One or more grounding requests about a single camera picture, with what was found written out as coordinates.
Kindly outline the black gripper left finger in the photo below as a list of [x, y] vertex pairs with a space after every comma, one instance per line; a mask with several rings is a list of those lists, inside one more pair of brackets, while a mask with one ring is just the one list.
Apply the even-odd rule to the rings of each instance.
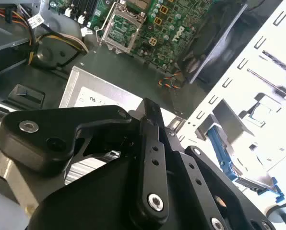
[[166, 161], [160, 107], [144, 99], [143, 109], [141, 119], [117, 105], [12, 112], [0, 125], [0, 178], [33, 216], [49, 195], [114, 160]]

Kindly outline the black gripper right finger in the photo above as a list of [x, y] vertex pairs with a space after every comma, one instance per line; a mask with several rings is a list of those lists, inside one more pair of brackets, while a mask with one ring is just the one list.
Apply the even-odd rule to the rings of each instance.
[[167, 168], [178, 182], [178, 197], [194, 230], [273, 230], [273, 224], [197, 146], [184, 149], [168, 128], [160, 132]]

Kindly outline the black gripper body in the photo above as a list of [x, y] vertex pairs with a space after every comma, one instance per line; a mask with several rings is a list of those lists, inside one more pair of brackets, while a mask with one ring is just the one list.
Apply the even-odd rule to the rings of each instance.
[[49, 195], [30, 230], [203, 230], [199, 204], [160, 157], [121, 158]]

